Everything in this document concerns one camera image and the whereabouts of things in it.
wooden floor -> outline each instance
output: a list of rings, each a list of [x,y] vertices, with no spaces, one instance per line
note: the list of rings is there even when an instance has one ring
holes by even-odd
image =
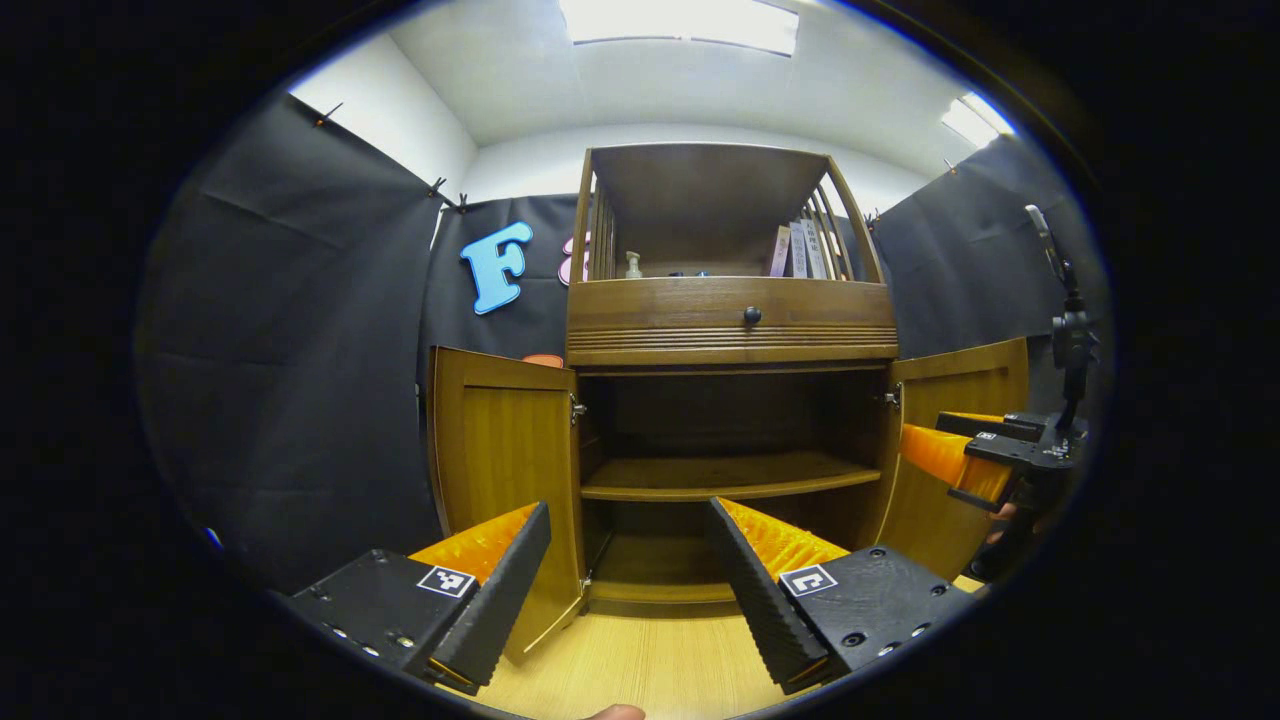
[[[966,592],[980,587],[968,578],[955,584]],[[628,611],[577,618],[521,666],[503,657],[474,700],[554,720],[581,720],[613,703],[641,707],[650,720],[708,720],[787,700],[769,679],[741,615],[705,605]]]

letter f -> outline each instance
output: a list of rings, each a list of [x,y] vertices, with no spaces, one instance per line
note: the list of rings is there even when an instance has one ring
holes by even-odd
[[[520,286],[508,283],[506,272],[511,270],[511,275],[516,278],[525,274],[525,252],[518,245],[502,245],[524,243],[532,237],[534,228],[529,223],[512,223],[462,249],[462,259],[471,263],[471,275],[476,281],[476,315],[497,310],[520,297]]]

drawer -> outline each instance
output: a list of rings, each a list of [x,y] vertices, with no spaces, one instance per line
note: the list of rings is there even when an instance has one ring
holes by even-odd
[[[760,311],[746,322],[746,309]],[[572,283],[570,366],[892,359],[888,287],[804,278],[666,277]]]

orange gripper pad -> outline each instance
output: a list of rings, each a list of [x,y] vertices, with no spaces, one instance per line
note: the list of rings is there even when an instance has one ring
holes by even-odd
[[[485,520],[444,538],[431,547],[425,547],[410,555],[408,559],[475,575],[476,582],[483,585],[489,580],[489,575],[493,574],[493,569],[506,555],[507,548],[511,547],[511,542],[516,539],[516,534],[532,515],[534,507],[538,507],[536,502]]]
[[[788,525],[777,518],[772,518],[753,510],[745,505],[739,505],[732,500],[717,497],[733,524],[742,532],[746,542],[750,543],[760,564],[768,570],[774,580],[778,574],[790,570],[799,570],[819,562],[827,562],[837,557],[849,555],[849,551],[838,544],[829,543],[813,533],[801,530],[795,525]]]
[[[1004,423],[1004,415],[979,415],[978,413],[952,413],[947,410],[947,415],[959,415],[961,418],[969,418],[970,420],[986,420],[988,423]]]
[[[911,465],[948,486],[995,502],[1012,469],[964,454],[972,438],[902,423],[899,452]]]

cabinet hinge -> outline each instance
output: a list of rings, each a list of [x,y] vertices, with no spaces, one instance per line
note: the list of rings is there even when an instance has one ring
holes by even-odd
[[[893,410],[902,410],[902,383],[893,383],[893,392],[886,392],[874,397],[877,402],[892,405]]]
[[[568,393],[568,424],[573,427],[577,424],[577,416],[586,415],[586,405],[577,401],[577,396],[572,392]]]

